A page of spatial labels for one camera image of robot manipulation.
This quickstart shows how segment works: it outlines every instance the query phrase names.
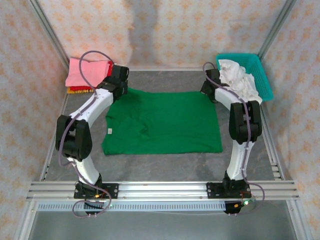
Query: black mounting plate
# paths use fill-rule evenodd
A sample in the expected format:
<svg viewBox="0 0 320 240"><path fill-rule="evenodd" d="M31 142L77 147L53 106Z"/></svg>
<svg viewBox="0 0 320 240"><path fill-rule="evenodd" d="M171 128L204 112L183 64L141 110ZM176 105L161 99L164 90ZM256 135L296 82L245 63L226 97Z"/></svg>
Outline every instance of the black mounting plate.
<svg viewBox="0 0 320 240"><path fill-rule="evenodd" d="M248 184L245 186L243 191L230 190L226 192L222 182L207 182L206 193L207 193L208 199L241 199L241 198L249 199L251 198L250 187Z"/></svg>
<svg viewBox="0 0 320 240"><path fill-rule="evenodd" d="M119 183L102 183L102 186L99 186L102 189L105 189L110 195L111 199L117 199L119 194ZM79 191L74 192L73 198L75 199L88 199L89 197L85 194L81 194ZM109 199L108 195L103 194L102 197L96 198L98 199Z"/></svg>

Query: teal basket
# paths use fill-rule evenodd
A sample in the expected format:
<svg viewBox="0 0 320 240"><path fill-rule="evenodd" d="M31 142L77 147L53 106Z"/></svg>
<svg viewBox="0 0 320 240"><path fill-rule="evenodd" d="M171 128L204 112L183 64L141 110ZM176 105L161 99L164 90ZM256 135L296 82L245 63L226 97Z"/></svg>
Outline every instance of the teal basket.
<svg viewBox="0 0 320 240"><path fill-rule="evenodd" d="M237 62L245 68L247 74L253 75L255 88L264 102L274 98L266 73L257 55L252 53L224 53L218 54L215 59L219 70L219 60L228 59Z"/></svg>

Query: cable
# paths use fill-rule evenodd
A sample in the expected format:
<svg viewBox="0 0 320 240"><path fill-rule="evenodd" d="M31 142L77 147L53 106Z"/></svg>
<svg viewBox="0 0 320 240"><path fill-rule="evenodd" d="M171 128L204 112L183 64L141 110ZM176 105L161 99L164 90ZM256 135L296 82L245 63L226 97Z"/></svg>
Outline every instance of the cable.
<svg viewBox="0 0 320 240"><path fill-rule="evenodd" d="M246 141L246 144L245 144L243 161L242 161L242 164L241 164L241 174L242 174L243 180L244 180L247 184L257 186L258 188L261 189L261 191L262 191L262 200L261 200L261 203L260 203L256 208L252 209L251 211L236 213L236 214L233 214L233 215L234 215L234 216L237 216L237 215L245 215L245 214L253 213L253 212L257 211L259 208L262 207L262 205L263 205L263 203L264 203L264 201L265 201L266 193L265 193L265 190L263 189L263 187L260 186L259 184L254 183L254 182L249 182L249 181L247 180L247 177L245 177L245 173L244 173L246 158L247 158L247 154L248 154L248 147L249 147L249 143L250 143L250 139L251 139L250 118L249 118L248 107L247 107L246 102L245 102L238 94L236 94L234 91L232 91L232 90L230 90L230 89L227 89L226 87L223 87L223 86L217 84L216 82L214 82L213 80L211 80L210 77L208 77L208 75L207 75L207 73L206 73L206 70L205 70L205 66L206 66L207 64L210 64L210 65L213 66L213 68L216 68L215 65L214 65L212 62L209 62L209 61L205 62L205 63L203 64L203 66L202 66L202 70L203 70L204 73L205 73L205 78L206 78L210 83L212 83L213 85L217 86L218 88L220 88L220 89L222 89L222 90L225 90L225 91L231 93L232 95L234 95L236 98L239 99L239 101L240 101L240 102L243 104L243 106L244 106L246 127L247 127L247 131L248 131L248 140Z"/></svg>
<svg viewBox="0 0 320 240"><path fill-rule="evenodd" d="M77 168L77 164L75 161L69 161L67 163L62 163L62 150L63 150L63 147L64 147L64 143L65 143L65 139L66 139L66 136L68 134L68 131L70 129L70 127L72 126L72 124L75 122L75 120L84 112L86 111L88 108L90 108L92 106L92 104L95 103L97 97L98 97L98 94L97 94L97 91L95 89L94 86L92 86L92 84L86 79L86 77L84 76L83 72L82 72L82 67L81 67L81 63L82 63L82 60L84 59L84 57L87 55L87 54L90 54L90 53L97 53L97 54L101 54L103 56L105 56L107 59L110 60L110 62L112 62L112 65L115 64L115 62L108 56L106 55L105 53L101 52L101 51L97 51L97 50L90 50L90 51L87 51L85 52L81 57L80 57L80 60L79 60L79 71L80 71L80 75L81 77L83 78L83 80L89 85L89 87L93 90L93 94L94 94L94 98L93 100L87 105L85 106L77 115L74 116L74 118L71 119L71 121L69 122L69 124L66 126L63 134L62 134L62 137L61 137L61 142L60 142L60 146L59 146L59 152L58 152L58 163L61 167L66 167L70 164L72 164L72 166L74 167L74 170L76 172L76 174L78 175L78 177L80 179L82 179L87 185L89 185L90 187L96 189L96 190L99 190L99 191L102 191L103 193L105 193L108 197L109 197L109 203L107 204L107 206L102 210L100 211L99 213L94 213L94 215L97 217L98 215L102 214L103 212L105 212L110 204L111 204L111 201L112 201L112 197L110 195L109 192L107 192L105 189L102 189L100 187L97 187L93 184L91 184L88 180L86 180L84 178L84 176L82 176L82 174L79 172L78 168ZM79 215L76 215L75 213L75 206L79 203L92 203L92 201L88 201L88 200L80 200L80 201L77 201L73 207L72 207L72 213L75 217L77 218L80 218L80 219L83 219L83 218L90 218L91 217L91 214L89 215L85 215L85 216L79 216Z"/></svg>

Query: gray floor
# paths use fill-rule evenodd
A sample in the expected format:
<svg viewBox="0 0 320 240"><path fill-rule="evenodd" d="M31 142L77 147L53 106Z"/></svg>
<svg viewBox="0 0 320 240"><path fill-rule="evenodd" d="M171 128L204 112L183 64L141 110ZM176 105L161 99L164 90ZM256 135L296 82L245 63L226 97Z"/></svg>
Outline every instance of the gray floor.
<svg viewBox="0 0 320 240"><path fill-rule="evenodd" d="M202 71L132 71L128 80L129 87L142 91L188 92L199 91L205 77ZM70 94L65 114L77 110L89 97L90 94ZM104 111L91 128L91 157L103 181L221 181L230 162L232 140L229 136L229 111L220 103L215 107L220 126L222 153L105 156L100 145L107 129L107 110ZM258 138L251 151L247 178L274 179L262 136ZM58 165L58 153L54 150L46 180L76 179L73 169L61 168Z"/></svg>
<svg viewBox="0 0 320 240"><path fill-rule="evenodd" d="M106 212L75 218L71 212L38 212L30 240L295 240L285 201L266 201L242 216L225 213Z"/></svg>

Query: white towel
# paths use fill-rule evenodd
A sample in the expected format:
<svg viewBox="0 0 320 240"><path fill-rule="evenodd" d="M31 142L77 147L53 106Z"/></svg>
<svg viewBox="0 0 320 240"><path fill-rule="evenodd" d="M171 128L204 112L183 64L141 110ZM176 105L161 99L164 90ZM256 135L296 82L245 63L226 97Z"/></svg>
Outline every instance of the white towel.
<svg viewBox="0 0 320 240"><path fill-rule="evenodd" d="M243 66L232 60L221 59L219 64L222 84L228 84L229 88L246 102L256 100L259 104L262 103L252 74L247 74Z"/></svg>

